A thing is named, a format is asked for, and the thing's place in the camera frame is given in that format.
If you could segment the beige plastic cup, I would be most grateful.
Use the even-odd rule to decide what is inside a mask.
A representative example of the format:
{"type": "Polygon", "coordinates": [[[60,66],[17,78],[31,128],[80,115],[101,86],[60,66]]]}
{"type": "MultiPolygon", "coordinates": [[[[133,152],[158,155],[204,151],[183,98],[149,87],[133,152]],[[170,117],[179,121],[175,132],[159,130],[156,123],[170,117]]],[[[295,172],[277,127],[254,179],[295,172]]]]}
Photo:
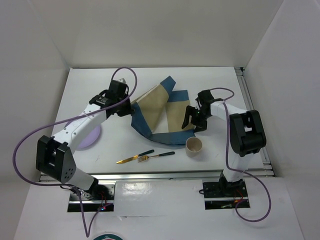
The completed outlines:
{"type": "Polygon", "coordinates": [[[188,157],[197,156],[203,148],[202,141],[197,137],[190,137],[186,140],[185,143],[185,153],[188,157]]]}

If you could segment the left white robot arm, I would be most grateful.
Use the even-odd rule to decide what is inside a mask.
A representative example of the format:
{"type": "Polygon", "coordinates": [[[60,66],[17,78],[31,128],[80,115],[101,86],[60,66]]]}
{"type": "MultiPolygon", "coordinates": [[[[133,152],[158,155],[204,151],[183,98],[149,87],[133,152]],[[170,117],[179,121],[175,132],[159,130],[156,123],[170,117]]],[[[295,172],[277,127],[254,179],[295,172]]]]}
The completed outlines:
{"type": "Polygon", "coordinates": [[[79,188],[88,200],[108,197],[109,189],[79,169],[73,154],[80,143],[111,115],[132,114],[128,92],[129,87],[123,78],[112,80],[108,89],[89,101],[79,119],[69,121],[64,129],[51,137],[42,136],[37,142],[36,169],[62,184],[79,188]]]}

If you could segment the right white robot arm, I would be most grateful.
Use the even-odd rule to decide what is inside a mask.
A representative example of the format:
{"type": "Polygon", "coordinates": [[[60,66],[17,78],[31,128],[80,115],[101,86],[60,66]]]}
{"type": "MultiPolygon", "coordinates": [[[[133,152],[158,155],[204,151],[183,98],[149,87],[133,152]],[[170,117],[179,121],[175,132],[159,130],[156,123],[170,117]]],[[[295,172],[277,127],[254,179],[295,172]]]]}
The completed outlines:
{"type": "Polygon", "coordinates": [[[241,188],[250,161],[267,144],[260,114],[257,110],[241,109],[227,104],[225,99],[214,98],[210,89],[199,92],[196,102],[198,107],[186,107],[181,128],[192,124],[195,132],[203,132],[210,117],[226,122],[225,168],[219,177],[218,190],[229,197],[241,188]]]}

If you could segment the blue and beige cloth placemat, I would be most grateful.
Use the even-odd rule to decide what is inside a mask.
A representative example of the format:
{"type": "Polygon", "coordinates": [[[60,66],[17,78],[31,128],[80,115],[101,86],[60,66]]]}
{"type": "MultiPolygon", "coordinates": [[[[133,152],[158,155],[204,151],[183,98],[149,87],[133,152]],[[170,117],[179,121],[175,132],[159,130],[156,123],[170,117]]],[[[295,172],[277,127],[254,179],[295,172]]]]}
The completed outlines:
{"type": "Polygon", "coordinates": [[[182,128],[190,105],[189,93],[174,90],[175,85],[176,81],[168,76],[132,102],[131,127],[150,141],[180,146],[195,136],[192,124],[182,128]]]}

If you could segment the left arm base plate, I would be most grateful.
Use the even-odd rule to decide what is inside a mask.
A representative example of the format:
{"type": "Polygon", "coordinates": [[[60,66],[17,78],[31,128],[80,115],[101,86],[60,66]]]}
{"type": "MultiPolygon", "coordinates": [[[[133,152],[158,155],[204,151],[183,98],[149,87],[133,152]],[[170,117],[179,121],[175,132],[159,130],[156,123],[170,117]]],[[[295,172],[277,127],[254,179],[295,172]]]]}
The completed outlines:
{"type": "MultiPolygon", "coordinates": [[[[115,181],[103,181],[103,185],[108,189],[107,194],[99,193],[98,196],[91,196],[87,192],[80,190],[81,200],[83,204],[83,211],[86,212],[96,212],[99,207],[103,207],[101,212],[113,212],[114,211],[114,197],[115,197],[115,181]]],[[[80,213],[81,206],[79,197],[75,192],[71,192],[69,195],[68,213],[80,213]]]]}

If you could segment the lilac plastic plate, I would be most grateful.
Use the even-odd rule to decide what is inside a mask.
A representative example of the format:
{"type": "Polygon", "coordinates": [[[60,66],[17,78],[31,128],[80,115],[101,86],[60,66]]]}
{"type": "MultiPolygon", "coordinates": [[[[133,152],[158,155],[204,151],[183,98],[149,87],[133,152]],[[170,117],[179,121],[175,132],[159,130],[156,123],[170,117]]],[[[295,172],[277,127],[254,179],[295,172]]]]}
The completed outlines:
{"type": "Polygon", "coordinates": [[[86,121],[70,121],[63,128],[67,136],[66,142],[72,152],[85,149],[94,144],[99,138],[101,130],[101,125],[94,126],[86,121]]]}

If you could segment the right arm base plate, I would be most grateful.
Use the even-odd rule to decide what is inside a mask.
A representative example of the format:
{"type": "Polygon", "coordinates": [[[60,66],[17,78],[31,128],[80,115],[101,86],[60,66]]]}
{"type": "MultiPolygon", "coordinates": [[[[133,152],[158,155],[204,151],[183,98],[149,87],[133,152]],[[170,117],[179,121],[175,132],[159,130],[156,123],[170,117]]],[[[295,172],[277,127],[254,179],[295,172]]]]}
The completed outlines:
{"type": "Polygon", "coordinates": [[[247,186],[244,181],[231,190],[223,191],[218,182],[203,182],[202,189],[198,191],[204,197],[206,210],[224,210],[250,208],[247,186]]]}

